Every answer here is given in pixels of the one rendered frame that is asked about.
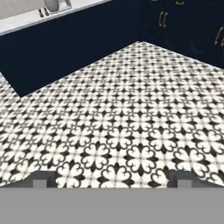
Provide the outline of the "navy blue cupboard run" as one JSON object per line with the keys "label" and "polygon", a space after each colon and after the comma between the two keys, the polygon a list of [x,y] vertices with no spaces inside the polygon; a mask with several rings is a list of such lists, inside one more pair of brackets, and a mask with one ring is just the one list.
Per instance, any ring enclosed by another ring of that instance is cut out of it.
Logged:
{"label": "navy blue cupboard run", "polygon": [[144,41],[224,69],[224,0],[141,0]]}

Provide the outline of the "navy blue kitchen island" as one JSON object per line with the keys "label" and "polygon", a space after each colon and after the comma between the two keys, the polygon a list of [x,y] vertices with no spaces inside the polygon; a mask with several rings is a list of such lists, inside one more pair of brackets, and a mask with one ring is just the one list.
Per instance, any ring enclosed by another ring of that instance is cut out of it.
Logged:
{"label": "navy blue kitchen island", "polygon": [[0,36],[0,73],[23,97],[138,40],[140,0],[111,0]]}

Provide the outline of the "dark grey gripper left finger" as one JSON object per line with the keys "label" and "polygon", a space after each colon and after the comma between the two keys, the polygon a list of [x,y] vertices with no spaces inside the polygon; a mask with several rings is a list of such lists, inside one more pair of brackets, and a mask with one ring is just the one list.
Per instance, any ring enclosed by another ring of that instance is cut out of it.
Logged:
{"label": "dark grey gripper left finger", "polygon": [[54,171],[35,171],[23,180],[11,184],[19,188],[51,188],[56,187]]}

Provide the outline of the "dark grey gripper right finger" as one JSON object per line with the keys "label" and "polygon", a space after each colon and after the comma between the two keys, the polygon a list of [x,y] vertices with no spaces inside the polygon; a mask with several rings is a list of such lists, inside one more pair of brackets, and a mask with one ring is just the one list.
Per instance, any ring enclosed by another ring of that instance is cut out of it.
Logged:
{"label": "dark grey gripper right finger", "polygon": [[220,188],[220,185],[200,179],[194,171],[170,170],[168,188]]}

